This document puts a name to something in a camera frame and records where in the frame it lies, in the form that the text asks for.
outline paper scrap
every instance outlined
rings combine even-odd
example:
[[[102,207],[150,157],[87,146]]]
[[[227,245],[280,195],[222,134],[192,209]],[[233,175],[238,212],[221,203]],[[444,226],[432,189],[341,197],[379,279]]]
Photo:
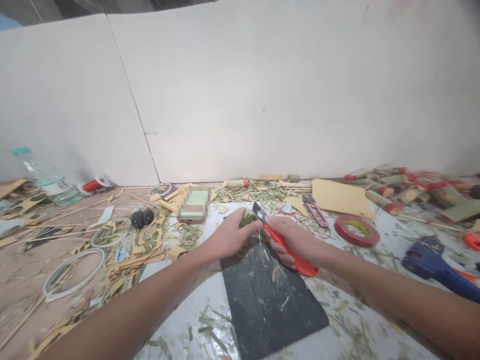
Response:
[[[289,196],[285,200],[283,200],[285,203],[289,203],[292,205],[295,209],[297,209],[301,214],[308,218],[309,217],[309,212],[307,211],[307,208],[304,206],[304,202],[302,201],[301,197],[294,197],[294,196]]]
[[[103,212],[103,214],[100,216],[100,218],[98,219],[98,221],[96,223],[94,223],[93,225],[90,225],[89,228],[93,228],[97,225],[100,225],[100,224],[103,224],[103,223],[106,223],[108,220],[110,220],[110,218],[112,217],[112,213],[114,212],[114,206],[109,206],[105,209],[105,211]]]
[[[125,259],[129,255],[129,252],[125,248],[119,248],[116,251],[115,261],[119,262]]]
[[[339,182],[314,179],[312,195],[320,209],[376,219],[370,209],[365,189]]]

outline red tape roll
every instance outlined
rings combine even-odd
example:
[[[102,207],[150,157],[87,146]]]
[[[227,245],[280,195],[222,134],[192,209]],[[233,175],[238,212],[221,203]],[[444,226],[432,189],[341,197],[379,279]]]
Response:
[[[351,232],[347,225],[358,228],[365,236],[360,236]],[[361,248],[371,248],[380,241],[380,234],[372,225],[363,221],[358,216],[342,215],[339,216],[333,225],[338,235],[348,241],[350,244]]]

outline black cutting mat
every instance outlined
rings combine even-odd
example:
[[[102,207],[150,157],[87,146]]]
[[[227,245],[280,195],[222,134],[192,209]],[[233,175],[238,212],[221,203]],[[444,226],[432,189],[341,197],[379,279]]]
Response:
[[[298,272],[280,265],[272,281],[279,264],[272,254],[256,238],[241,258],[220,261],[242,360],[262,359],[329,325]]]

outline orange object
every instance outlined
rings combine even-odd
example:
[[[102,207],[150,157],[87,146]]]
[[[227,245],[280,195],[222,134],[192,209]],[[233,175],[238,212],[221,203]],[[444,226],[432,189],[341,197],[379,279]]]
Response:
[[[480,252],[480,232],[469,232],[462,237],[465,245]]]
[[[273,230],[270,226],[267,224],[264,224],[265,229],[270,233],[271,237],[273,240],[275,240],[276,243],[279,243],[283,245],[286,249],[286,251],[293,256],[295,259],[295,267],[298,270],[299,273],[306,275],[306,276],[315,276],[319,272],[319,268],[312,266],[307,260],[305,260],[303,257],[298,256],[287,244],[285,241],[285,238],[280,235],[278,232]]]

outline white backdrop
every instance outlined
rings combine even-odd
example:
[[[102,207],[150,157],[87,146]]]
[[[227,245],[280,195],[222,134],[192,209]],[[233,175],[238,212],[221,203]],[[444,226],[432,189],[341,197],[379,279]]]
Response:
[[[71,182],[158,176],[104,14],[0,31],[0,181],[24,175],[27,146]]]
[[[480,170],[480,17],[465,1],[221,0],[108,18],[163,181]]]

